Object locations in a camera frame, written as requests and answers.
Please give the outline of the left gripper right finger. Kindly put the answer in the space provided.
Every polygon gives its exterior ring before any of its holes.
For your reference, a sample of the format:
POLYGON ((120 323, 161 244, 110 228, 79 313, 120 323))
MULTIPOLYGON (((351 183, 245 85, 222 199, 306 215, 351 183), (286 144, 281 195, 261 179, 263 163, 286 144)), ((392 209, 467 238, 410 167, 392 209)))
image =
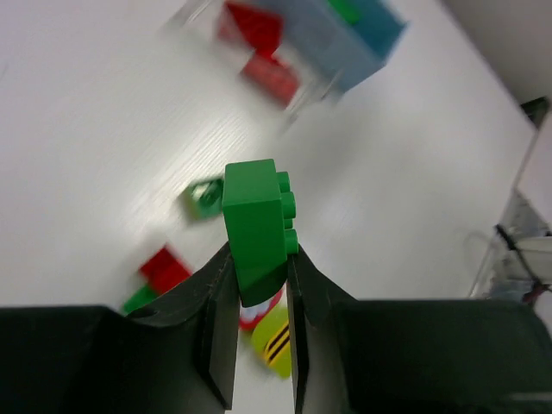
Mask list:
POLYGON ((548 413, 551 339, 524 304, 357 299, 287 262, 297 413, 548 413))

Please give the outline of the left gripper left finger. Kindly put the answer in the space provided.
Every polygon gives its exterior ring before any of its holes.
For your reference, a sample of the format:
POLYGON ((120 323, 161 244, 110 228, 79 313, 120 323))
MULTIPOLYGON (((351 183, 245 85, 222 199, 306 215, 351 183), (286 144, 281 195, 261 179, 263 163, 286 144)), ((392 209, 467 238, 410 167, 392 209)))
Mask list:
POLYGON ((4 413, 223 413, 239 294, 228 246, 123 315, 103 305, 1 310, 4 413))

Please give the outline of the small green lego brick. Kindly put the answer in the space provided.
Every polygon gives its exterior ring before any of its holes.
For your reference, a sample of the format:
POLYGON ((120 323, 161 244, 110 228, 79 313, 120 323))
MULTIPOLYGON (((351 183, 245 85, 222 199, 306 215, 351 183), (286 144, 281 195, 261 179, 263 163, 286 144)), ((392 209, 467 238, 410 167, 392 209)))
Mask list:
POLYGON ((158 293, 153 290, 149 285, 144 285, 122 305, 121 312, 124 315, 128 315, 129 313, 140 309, 147 304, 150 304, 158 296, 158 293))

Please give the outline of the red flower lego brick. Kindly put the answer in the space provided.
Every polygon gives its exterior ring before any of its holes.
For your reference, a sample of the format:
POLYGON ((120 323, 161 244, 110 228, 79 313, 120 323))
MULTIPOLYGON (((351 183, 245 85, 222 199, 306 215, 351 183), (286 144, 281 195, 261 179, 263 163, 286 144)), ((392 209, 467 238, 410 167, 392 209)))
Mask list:
POLYGON ((283 289, 280 289, 270 299, 250 307, 240 305, 239 327, 244 331, 252 331, 281 300, 283 289))

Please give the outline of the yellow striped lego brick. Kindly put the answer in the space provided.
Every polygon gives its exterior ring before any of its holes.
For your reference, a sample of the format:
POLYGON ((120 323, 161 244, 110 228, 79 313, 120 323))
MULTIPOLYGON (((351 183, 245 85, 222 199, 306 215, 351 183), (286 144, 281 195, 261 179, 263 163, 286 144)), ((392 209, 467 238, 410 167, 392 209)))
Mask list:
POLYGON ((251 336, 255 353, 268 369, 287 379, 292 374, 288 310, 276 305, 257 324, 251 336))

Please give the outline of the red square lego brick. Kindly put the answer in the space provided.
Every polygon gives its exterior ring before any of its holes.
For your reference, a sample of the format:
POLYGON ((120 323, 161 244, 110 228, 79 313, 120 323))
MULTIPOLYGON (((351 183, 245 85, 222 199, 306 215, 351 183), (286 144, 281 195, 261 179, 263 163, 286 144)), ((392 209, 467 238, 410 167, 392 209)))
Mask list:
POLYGON ((148 286, 163 295, 192 276, 192 271, 167 246, 163 246, 140 267, 148 286))

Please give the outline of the green printed lego brick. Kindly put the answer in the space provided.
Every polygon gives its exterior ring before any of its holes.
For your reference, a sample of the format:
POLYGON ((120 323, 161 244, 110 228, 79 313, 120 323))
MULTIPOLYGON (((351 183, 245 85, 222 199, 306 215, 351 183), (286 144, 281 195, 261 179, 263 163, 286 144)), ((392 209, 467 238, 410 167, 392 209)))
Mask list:
POLYGON ((197 222, 220 215, 223 186, 223 176, 192 181, 179 195, 179 202, 187 218, 197 222))

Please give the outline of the green curved lego brick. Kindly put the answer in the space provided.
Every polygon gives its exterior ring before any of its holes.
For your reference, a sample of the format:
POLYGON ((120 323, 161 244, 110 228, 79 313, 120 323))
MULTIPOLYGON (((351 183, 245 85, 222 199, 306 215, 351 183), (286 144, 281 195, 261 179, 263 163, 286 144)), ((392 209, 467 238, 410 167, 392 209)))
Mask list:
POLYGON ((288 257, 298 253, 290 176, 273 159, 228 164, 222 208, 241 303, 252 307, 281 289, 288 257))

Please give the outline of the red rounded lego brick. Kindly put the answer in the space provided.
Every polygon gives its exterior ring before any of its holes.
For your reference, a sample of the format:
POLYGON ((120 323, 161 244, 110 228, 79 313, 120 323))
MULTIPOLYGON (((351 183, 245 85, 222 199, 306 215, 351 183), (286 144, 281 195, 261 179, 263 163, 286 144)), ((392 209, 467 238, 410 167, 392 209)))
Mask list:
POLYGON ((251 47, 271 57, 283 36, 281 15, 249 3, 225 1, 216 24, 216 37, 229 43, 251 47))

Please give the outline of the green lego plate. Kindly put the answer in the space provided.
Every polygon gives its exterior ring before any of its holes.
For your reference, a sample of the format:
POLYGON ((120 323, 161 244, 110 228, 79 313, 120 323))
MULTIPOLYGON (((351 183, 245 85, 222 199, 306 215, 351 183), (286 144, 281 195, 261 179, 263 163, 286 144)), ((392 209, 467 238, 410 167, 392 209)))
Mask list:
POLYGON ((360 11, 349 0, 329 0, 328 4, 350 26, 361 19, 360 11))

